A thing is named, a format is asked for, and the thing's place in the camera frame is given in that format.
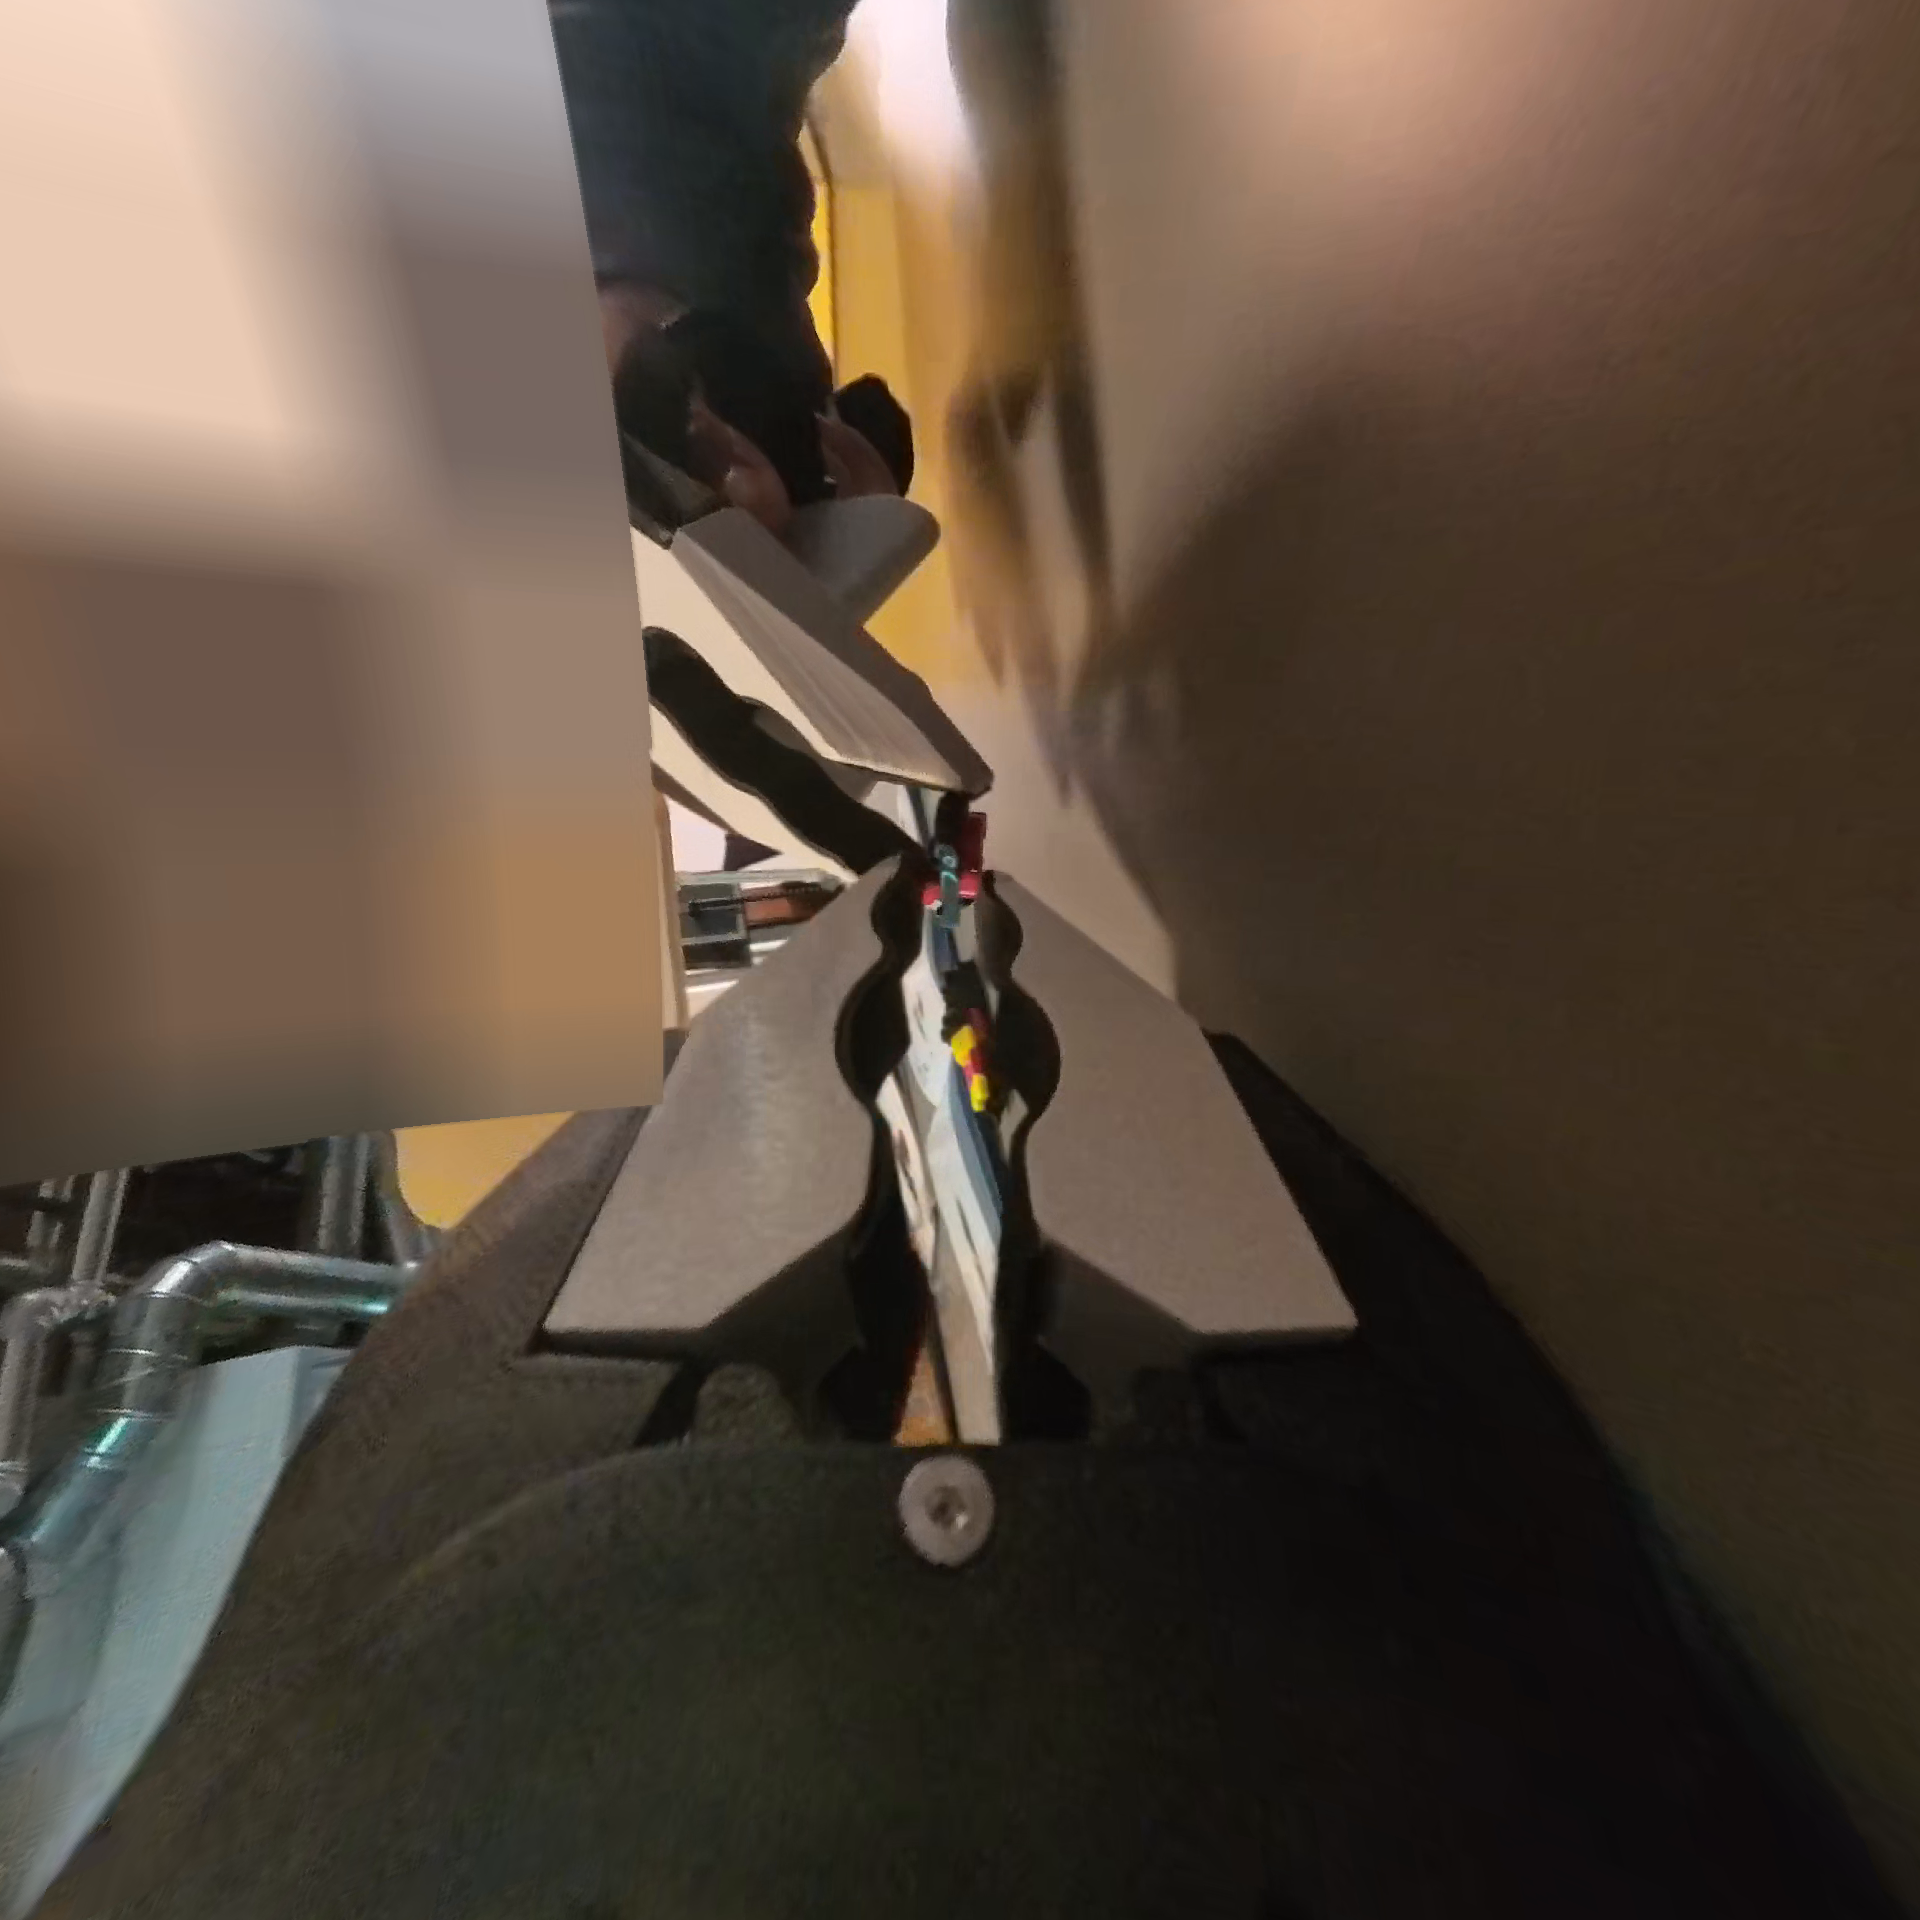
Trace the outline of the person's right hand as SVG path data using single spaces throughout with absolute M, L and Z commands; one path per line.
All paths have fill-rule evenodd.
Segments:
M 596 300 L 626 466 L 647 453 L 778 534 L 829 498 L 909 491 L 909 413 L 879 376 L 832 379 L 805 307 L 758 322 L 631 278 Z

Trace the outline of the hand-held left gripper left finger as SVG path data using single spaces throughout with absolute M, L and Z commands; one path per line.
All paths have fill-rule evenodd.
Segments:
M 701 1013 L 549 1305 L 562 1353 L 845 1358 L 855 1250 L 896 1195 L 920 854 L 860 876 Z

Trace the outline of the black lego plate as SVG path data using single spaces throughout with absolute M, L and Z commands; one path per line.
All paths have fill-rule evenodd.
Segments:
M 963 828 L 965 828 L 965 820 L 972 812 L 982 812 L 982 810 L 972 804 L 972 803 L 965 803 L 957 796 L 944 796 L 930 806 L 930 812 L 925 817 L 925 824 L 923 824 L 923 851 L 927 854 L 927 878 L 925 878 L 925 883 L 938 881 L 938 878 L 947 878 L 947 876 L 951 876 L 952 881 L 963 878 L 957 841 L 963 838 Z M 982 891 L 984 872 L 988 872 L 988 857 L 984 857 L 984 866 L 982 866 L 980 876 L 975 878 L 975 901 L 980 899 L 980 891 Z M 952 918 L 938 916 L 930 910 L 927 912 L 930 912 L 935 926 L 947 929 L 947 931 L 957 931 L 963 926 L 965 915 L 975 905 L 975 901 L 972 905 L 967 905 L 963 912 L 957 912 Z

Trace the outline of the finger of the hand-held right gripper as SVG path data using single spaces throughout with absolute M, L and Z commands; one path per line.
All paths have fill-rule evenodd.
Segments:
M 917 841 L 844 792 L 808 748 L 766 732 L 762 708 L 736 694 L 683 637 L 644 629 L 643 653 L 653 710 L 723 787 L 755 797 L 812 853 L 850 874 L 890 862 L 903 862 L 906 874 L 920 868 Z
M 664 627 L 823 758 L 978 797 L 989 764 L 869 629 L 939 537 L 920 505 L 814 505 L 780 534 L 709 512 L 664 542 Z

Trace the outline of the white instruction booklet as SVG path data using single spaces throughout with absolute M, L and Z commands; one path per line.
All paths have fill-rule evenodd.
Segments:
M 973 1108 L 944 1033 L 947 989 L 963 957 L 960 929 L 925 908 L 918 954 L 898 984 L 903 1059 L 876 1107 L 894 1147 L 908 1244 L 927 1297 L 901 1436 L 909 1444 L 980 1450 L 1000 1441 L 1000 1174 L 991 1118 Z

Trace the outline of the silver ceiling pipes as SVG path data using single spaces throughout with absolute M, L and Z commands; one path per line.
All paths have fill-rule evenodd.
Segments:
M 155 1261 L 139 1281 L 108 1289 L 104 1253 L 128 1174 L 52 1180 L 4 1190 L 4 1221 L 72 1225 L 63 1281 L 51 1253 L 4 1250 L 4 1595 L 59 1593 L 96 1554 L 135 1470 L 172 1421 L 208 1318 L 328 1322 L 365 1329 L 384 1317 L 439 1248 L 392 1180 L 374 1181 L 372 1217 L 388 1261 L 248 1246 L 228 1238 Z M 46 1473 L 31 1465 L 40 1380 L 58 1344 L 100 1329 L 93 1398 L 79 1441 Z

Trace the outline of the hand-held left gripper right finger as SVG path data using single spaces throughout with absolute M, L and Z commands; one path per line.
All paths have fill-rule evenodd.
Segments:
M 975 962 L 1004 1097 L 1004 1358 L 1216 1358 L 1356 1332 L 1197 1021 L 1004 874 L 980 885 Z

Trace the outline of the person's right forearm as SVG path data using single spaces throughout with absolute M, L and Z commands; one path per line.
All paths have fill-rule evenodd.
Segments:
M 808 294 L 808 97 L 850 2 L 554 2 L 598 292 L 643 291 L 743 329 L 826 393 Z

